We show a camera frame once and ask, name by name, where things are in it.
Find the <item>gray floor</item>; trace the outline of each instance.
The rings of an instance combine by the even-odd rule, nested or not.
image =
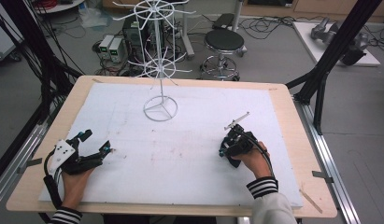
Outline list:
[[[69,10],[54,15],[52,21],[61,23],[76,17],[78,13]],[[189,27],[204,20],[203,17],[192,19]],[[116,34],[122,22],[111,21],[108,27],[85,30],[79,25],[80,19],[62,25],[66,33],[58,38],[75,63],[86,74],[94,74],[100,66],[92,45],[105,34]],[[210,23],[201,22],[198,27],[208,28]],[[206,29],[193,32],[203,33]],[[292,28],[278,27],[265,40],[254,39],[243,30],[238,33],[244,36],[248,49],[243,58],[232,57],[237,63],[241,81],[287,83],[314,66]],[[191,35],[190,39],[196,55],[192,60],[180,63],[179,68],[193,71],[176,74],[175,78],[199,77],[201,62],[211,55],[203,47],[201,36]],[[372,47],[369,50],[381,62],[379,67],[336,66],[329,75],[322,130],[361,222],[384,223],[384,51]],[[0,63],[0,157],[35,111],[39,95],[38,80],[25,62]],[[7,196],[0,203],[0,223],[41,222],[36,214],[7,211]],[[233,222],[230,217],[220,219],[220,223]],[[102,221],[100,215],[86,214],[83,223]],[[339,215],[330,219],[306,218],[304,223],[343,223],[343,220]]]

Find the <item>metal stool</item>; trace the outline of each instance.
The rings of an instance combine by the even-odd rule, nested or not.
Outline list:
[[[231,78],[233,81],[238,81],[240,75],[236,70],[235,61],[225,57],[224,54],[238,53],[242,56],[244,38],[233,31],[213,30],[206,34],[204,42],[206,47],[217,52],[218,56],[210,56],[200,65],[202,72],[200,79],[203,79],[203,74],[209,74],[221,80]]]

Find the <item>table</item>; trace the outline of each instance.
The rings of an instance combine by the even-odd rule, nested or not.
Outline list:
[[[46,158],[58,139],[66,138],[78,111],[83,105],[91,86],[94,83],[128,83],[151,84],[147,78],[125,77],[80,77],[69,94],[57,118],[52,123],[46,137],[37,150],[34,159]],[[305,129],[297,114],[288,89],[282,84],[222,82],[207,80],[176,79],[179,86],[216,87],[267,90],[270,93],[273,107],[276,110],[284,142],[290,155],[304,206],[294,209],[296,217],[335,217],[336,209],[332,196],[324,179],[316,178],[312,171],[320,167],[308,142]],[[164,85],[173,85],[169,80]],[[11,211],[48,212],[55,211],[50,202],[37,200],[44,186],[43,164],[27,168],[18,186],[7,202]],[[197,216],[230,216],[247,217],[251,214],[248,206],[217,206],[217,205],[163,205],[163,204],[128,204],[128,203],[82,203],[81,212],[89,213],[124,213],[152,215],[197,215]]]

